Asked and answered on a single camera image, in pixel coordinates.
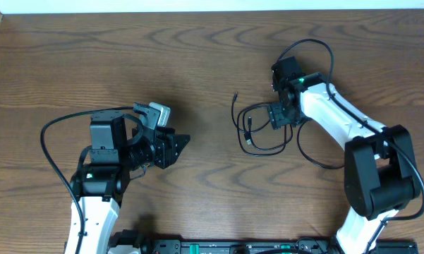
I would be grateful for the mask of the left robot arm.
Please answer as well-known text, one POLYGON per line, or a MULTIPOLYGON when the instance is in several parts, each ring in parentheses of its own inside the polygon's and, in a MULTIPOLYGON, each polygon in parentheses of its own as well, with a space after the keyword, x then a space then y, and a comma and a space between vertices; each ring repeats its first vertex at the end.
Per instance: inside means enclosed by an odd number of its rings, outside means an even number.
POLYGON ((150 129, 121 110, 94 113, 90 132, 92 144, 71 177, 75 200, 66 253, 106 253, 131 172, 171 166, 190 141, 172 128, 150 129))

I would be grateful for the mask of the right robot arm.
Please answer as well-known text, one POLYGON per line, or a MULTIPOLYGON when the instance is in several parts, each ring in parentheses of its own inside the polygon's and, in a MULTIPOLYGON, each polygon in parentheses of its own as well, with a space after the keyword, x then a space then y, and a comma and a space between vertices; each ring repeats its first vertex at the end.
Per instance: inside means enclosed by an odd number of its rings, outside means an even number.
POLYGON ((344 190, 351 206, 331 250, 373 250, 390 217, 420 195, 409 132, 386 127, 363 114, 326 82, 321 73, 306 75, 292 56, 272 65, 279 101, 269 106, 274 129, 314 120, 344 151, 344 190))

